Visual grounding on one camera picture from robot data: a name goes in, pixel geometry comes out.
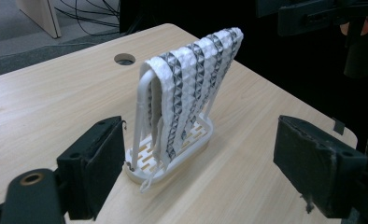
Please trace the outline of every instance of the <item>patterned fabric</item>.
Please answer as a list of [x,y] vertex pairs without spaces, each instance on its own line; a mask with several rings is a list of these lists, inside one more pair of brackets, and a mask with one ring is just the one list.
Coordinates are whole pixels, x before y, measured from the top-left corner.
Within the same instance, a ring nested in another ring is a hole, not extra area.
[[163,169],[181,150],[197,116],[217,93],[242,39],[239,28],[224,29],[142,64],[141,76],[149,69],[157,75],[149,84],[143,126],[152,134],[153,145],[159,143],[153,156]]

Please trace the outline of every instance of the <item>black equipment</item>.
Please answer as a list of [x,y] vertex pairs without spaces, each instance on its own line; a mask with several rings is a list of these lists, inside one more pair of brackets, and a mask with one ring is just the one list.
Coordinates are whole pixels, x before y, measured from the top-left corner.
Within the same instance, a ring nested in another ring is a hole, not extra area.
[[120,116],[95,123],[57,158],[58,168],[14,178],[0,204],[1,224],[96,219],[125,161]]
[[280,116],[274,163],[307,202],[327,218],[348,218],[352,208],[368,223],[368,157],[315,125]]
[[298,35],[349,22],[344,74],[354,78],[368,76],[368,34],[361,35],[364,20],[368,20],[368,1],[257,0],[256,10],[258,17],[277,13],[277,32],[282,36]]

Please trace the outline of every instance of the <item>wooden table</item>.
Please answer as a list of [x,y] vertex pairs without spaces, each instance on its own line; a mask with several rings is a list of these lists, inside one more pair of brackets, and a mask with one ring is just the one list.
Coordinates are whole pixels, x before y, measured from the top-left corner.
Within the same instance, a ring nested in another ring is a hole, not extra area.
[[[121,115],[125,146],[132,147],[139,66],[196,39],[164,24],[0,76],[0,203],[14,177],[55,169],[56,158],[101,119]],[[122,53],[135,63],[116,63]],[[210,113],[215,132],[208,147],[144,194],[122,171],[95,222],[339,223],[318,209],[308,215],[273,163],[279,115],[357,144],[352,131],[335,133],[333,119],[233,62]]]

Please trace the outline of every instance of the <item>white plastic frame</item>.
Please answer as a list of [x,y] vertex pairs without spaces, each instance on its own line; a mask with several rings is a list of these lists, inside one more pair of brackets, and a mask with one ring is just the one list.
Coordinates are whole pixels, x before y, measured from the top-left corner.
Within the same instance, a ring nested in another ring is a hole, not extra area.
[[[152,70],[148,70],[141,78],[137,87],[137,104],[134,122],[134,143],[133,148],[129,148],[125,153],[126,174],[136,183],[141,184],[149,178],[156,168],[156,161],[152,156],[151,136],[144,136],[144,129],[141,120],[143,119],[143,110],[146,109],[146,98],[148,85],[156,74]],[[194,155],[205,146],[213,133],[213,122],[208,117],[211,106],[217,94],[210,98],[204,113],[200,113],[184,140],[183,147],[177,153],[177,156],[168,165],[166,171],[161,169],[152,178],[152,183],[157,183],[167,175],[171,174],[176,168],[187,158]]]

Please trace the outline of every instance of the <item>cable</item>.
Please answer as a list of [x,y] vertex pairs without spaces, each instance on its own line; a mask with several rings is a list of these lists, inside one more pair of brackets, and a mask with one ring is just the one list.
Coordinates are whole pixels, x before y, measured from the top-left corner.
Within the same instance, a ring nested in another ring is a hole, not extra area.
[[[88,11],[88,10],[81,10],[78,9],[78,0],[75,1],[75,5],[74,6],[70,6],[68,4],[66,4],[66,2],[64,2],[63,0],[61,0],[61,2],[63,4],[65,4],[66,6],[73,8],[75,10],[75,14],[71,14],[68,13],[66,11],[63,11],[59,8],[56,7],[56,10],[58,10],[59,12],[63,13],[65,16],[75,19],[77,20],[77,23],[79,25],[79,27],[82,29],[83,32],[85,32],[88,35],[96,35],[96,34],[91,34],[89,32],[87,32],[84,27],[82,26],[80,21],[87,21],[87,22],[92,22],[95,24],[100,24],[100,25],[104,25],[104,26],[110,26],[110,27],[116,27],[119,28],[120,26],[117,23],[113,23],[113,22],[105,22],[105,21],[98,21],[98,20],[94,20],[91,18],[87,18],[87,17],[83,17],[83,16],[79,16],[78,13],[88,13],[88,14],[99,14],[99,15],[108,15],[108,16],[114,16],[117,18],[117,20],[120,20],[120,13],[119,13],[119,9],[120,9],[120,1],[118,3],[118,8],[114,9],[108,2],[106,2],[106,0],[102,0],[102,2],[104,3],[105,7],[100,7],[97,6],[96,4],[90,2],[89,0],[86,0],[89,4],[91,4],[94,7],[100,8],[106,12],[94,12],[94,11]],[[106,33],[106,34],[98,34],[98,35],[114,35],[114,34],[119,34],[120,32],[111,32],[111,33]]]

